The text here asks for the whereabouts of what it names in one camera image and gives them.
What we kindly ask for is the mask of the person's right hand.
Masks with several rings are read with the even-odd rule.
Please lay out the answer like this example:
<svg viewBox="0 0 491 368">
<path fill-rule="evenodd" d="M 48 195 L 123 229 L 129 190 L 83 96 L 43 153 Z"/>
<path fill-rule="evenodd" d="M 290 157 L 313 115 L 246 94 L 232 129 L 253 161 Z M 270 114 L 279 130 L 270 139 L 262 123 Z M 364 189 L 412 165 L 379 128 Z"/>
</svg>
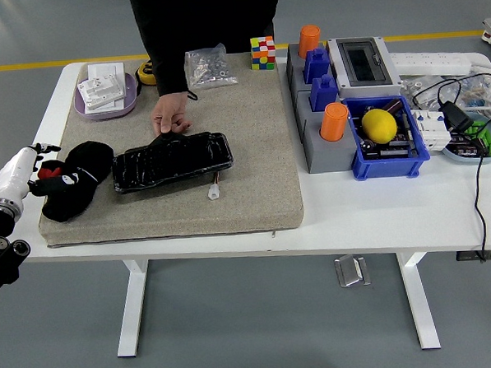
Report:
<svg viewBox="0 0 491 368">
<path fill-rule="evenodd" d="M 150 116 L 156 137 L 168 132 L 182 133 L 192 126 L 186 115 L 187 101 L 186 91 L 165 94 L 158 99 Z"/>
</svg>

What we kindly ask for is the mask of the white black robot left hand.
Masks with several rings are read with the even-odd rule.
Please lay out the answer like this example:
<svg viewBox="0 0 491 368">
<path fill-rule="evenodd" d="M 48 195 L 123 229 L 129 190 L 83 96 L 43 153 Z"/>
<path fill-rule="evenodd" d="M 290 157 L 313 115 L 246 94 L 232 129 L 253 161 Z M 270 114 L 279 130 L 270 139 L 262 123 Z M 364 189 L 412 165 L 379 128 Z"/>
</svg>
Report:
<svg viewBox="0 0 491 368">
<path fill-rule="evenodd" d="M 56 152 L 61 147 L 36 143 L 23 147 L 0 170 L 0 199 L 19 203 L 28 193 L 42 197 L 73 188 L 79 182 L 76 172 L 32 181 L 36 163 L 42 153 Z"/>
</svg>

